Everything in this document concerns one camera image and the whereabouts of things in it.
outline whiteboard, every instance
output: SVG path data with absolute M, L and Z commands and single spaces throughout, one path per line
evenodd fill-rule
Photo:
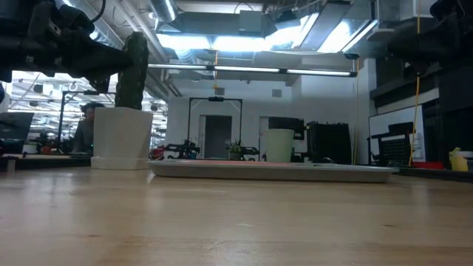
M 377 134 L 384 134 L 389 132 L 389 125 L 396 123 L 414 123 L 415 107 L 409 107 L 400 109 L 394 112 L 385 113 L 382 115 L 376 115 L 370 117 L 370 137 Z M 414 162 L 425 162 L 426 161 L 426 150 L 423 139 L 423 115 L 422 105 L 418 106 L 417 112 L 417 123 L 415 125 L 415 151 L 412 155 L 412 161 Z M 397 137 L 384 138 L 383 140 L 389 140 Z M 379 154 L 378 140 L 370 139 L 371 152 L 375 155 Z

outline yellow cable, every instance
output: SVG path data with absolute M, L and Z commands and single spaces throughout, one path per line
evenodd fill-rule
M 355 125 L 355 154 L 353 158 L 353 165 L 356 165 L 356 150 L 358 148 L 358 81 L 359 81 L 359 73 L 360 73 L 360 58 L 356 60 L 356 125 Z
M 421 0 L 417 2 L 417 34 L 421 34 Z M 419 105 L 419 92 L 421 90 L 421 77 L 417 76 L 417 88 L 415 91 L 415 110 L 414 110 L 414 126 L 412 129 L 411 153 L 409 156 L 409 166 L 412 165 L 412 156 L 414 154 L 415 124 L 417 123 L 417 107 Z
M 219 51 L 215 50 L 215 65 L 217 65 L 217 62 L 219 61 Z M 218 71 L 215 71 L 215 84 L 214 84 L 214 89 L 217 89 L 217 73 Z

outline doorway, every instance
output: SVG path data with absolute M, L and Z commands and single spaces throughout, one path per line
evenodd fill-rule
M 208 159 L 228 159 L 231 143 L 231 116 L 205 116 L 205 153 Z

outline white tray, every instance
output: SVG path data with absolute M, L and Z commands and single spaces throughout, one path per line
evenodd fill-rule
M 219 160 L 150 161 L 161 177 L 225 178 L 240 180 L 291 180 L 385 183 L 394 168 L 314 163 L 265 163 Z

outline cactus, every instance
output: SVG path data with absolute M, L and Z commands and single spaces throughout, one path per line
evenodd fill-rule
M 118 74 L 115 107 L 141 110 L 148 69 L 148 43 L 143 33 L 134 32 L 127 39 L 123 51 L 133 60 L 133 66 Z

